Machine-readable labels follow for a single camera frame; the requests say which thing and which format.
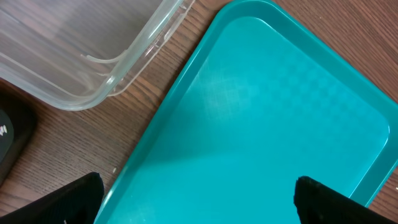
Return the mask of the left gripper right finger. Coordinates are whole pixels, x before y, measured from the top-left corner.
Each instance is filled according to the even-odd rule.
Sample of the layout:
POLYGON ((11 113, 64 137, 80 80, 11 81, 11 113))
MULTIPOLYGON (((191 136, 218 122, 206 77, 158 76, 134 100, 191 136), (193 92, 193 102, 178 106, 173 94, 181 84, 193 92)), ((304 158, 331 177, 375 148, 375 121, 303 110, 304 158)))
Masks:
POLYGON ((397 224, 308 176, 295 183, 294 205, 301 224, 397 224))

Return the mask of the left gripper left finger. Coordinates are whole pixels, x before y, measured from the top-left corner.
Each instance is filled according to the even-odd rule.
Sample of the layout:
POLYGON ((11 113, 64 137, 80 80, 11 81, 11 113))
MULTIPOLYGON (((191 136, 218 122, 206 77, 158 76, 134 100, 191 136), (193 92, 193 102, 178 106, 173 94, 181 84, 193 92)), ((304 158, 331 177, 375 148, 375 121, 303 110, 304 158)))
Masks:
POLYGON ((80 177, 62 188, 1 217, 1 224, 86 223, 91 224, 104 196, 97 172, 80 177))

